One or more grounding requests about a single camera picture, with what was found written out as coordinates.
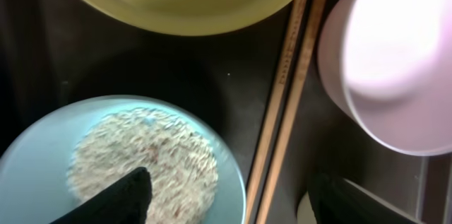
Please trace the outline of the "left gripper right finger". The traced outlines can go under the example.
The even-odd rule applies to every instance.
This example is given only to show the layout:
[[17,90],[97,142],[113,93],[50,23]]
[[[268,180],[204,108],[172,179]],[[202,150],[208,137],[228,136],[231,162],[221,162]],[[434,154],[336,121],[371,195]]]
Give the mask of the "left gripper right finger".
[[420,222],[359,185],[326,173],[317,173],[311,177],[307,195],[318,224]]

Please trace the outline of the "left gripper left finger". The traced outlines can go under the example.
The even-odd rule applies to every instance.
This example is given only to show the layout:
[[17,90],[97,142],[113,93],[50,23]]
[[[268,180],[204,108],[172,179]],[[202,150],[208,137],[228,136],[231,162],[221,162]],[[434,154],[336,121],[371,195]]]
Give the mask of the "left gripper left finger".
[[145,224],[152,197],[150,173],[137,167],[52,224]]

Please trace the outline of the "pink bowl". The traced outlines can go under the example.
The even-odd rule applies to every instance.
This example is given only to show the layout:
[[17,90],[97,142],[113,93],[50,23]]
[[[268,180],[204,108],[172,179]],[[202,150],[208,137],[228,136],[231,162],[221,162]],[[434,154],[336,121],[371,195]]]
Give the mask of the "pink bowl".
[[339,0],[318,67],[329,97],[375,141],[451,152],[451,0]]

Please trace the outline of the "rice leftovers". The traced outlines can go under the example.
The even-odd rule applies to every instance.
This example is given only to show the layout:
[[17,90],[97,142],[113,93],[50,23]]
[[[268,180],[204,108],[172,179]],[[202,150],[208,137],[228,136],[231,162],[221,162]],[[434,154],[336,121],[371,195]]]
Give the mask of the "rice leftovers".
[[147,223],[201,223],[218,185],[209,142],[184,119],[158,109],[109,114],[77,144],[68,183],[82,203],[137,167],[150,173]]

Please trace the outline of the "light blue bowl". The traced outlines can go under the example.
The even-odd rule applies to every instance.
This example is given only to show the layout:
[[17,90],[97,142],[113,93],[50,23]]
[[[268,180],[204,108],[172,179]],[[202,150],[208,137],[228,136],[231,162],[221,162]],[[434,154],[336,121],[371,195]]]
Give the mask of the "light blue bowl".
[[215,200],[204,223],[243,223],[246,192],[233,153],[198,117],[168,102],[135,95],[108,95],[61,107],[23,131],[1,157],[1,222],[51,223],[77,207],[66,173],[72,152],[103,117],[137,107],[164,110],[209,140],[219,173]]

